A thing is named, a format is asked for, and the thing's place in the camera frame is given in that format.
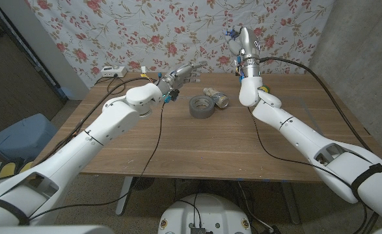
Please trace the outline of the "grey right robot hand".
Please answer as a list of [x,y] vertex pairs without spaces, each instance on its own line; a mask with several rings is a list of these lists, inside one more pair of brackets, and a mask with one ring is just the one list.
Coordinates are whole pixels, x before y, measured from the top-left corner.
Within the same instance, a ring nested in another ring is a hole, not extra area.
[[260,76],[260,43],[254,31],[247,27],[233,27],[225,32],[231,53],[237,56],[239,72],[244,77]]

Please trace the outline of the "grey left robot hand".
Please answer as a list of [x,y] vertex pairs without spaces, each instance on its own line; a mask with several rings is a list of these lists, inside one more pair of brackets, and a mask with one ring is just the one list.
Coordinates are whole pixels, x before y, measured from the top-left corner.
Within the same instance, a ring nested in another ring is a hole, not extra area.
[[194,77],[198,77],[199,75],[197,69],[205,65],[207,65],[205,60],[183,64],[179,68],[167,72],[159,79],[156,86],[164,95],[172,90],[179,90],[184,84],[195,82]]

